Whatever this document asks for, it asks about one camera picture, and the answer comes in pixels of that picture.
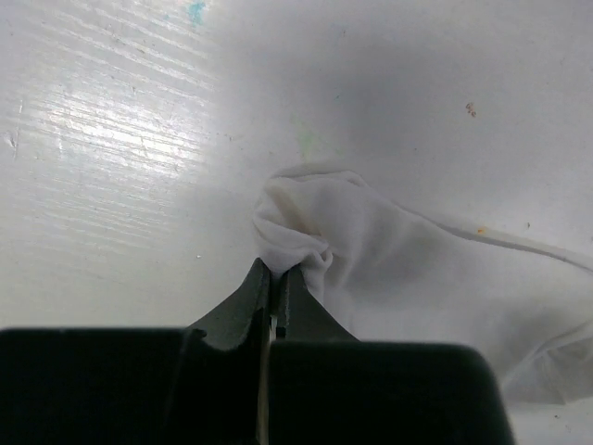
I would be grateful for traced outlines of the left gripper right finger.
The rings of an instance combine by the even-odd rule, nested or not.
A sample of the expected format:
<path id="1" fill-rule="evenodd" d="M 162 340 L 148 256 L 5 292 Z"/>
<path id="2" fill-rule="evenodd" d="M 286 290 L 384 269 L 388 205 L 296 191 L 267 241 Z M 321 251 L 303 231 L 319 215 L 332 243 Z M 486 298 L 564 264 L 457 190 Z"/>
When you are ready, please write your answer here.
<path id="1" fill-rule="evenodd" d="M 272 332 L 289 341 L 357 341 L 309 292 L 299 266 L 272 286 Z"/>

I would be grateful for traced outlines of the white sock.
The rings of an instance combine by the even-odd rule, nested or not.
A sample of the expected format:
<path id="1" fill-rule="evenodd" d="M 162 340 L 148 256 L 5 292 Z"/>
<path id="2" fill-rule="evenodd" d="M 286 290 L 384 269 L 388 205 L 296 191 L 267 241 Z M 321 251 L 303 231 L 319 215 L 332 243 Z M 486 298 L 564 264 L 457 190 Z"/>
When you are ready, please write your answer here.
<path id="1" fill-rule="evenodd" d="M 268 268 L 299 266 L 355 337 L 471 347 L 514 401 L 591 396 L 590 258 L 409 210 L 334 167 L 272 176 L 253 224 Z"/>

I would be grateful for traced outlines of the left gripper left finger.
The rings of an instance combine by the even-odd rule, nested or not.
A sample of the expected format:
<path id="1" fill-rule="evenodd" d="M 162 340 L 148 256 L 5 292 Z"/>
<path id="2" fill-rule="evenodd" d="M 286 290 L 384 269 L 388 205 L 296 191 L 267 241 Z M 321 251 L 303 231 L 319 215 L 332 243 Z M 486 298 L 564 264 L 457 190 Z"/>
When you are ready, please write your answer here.
<path id="1" fill-rule="evenodd" d="M 244 345 L 260 350 L 269 329 L 271 272 L 255 259 L 241 285 L 225 300 L 188 326 L 222 352 Z"/>

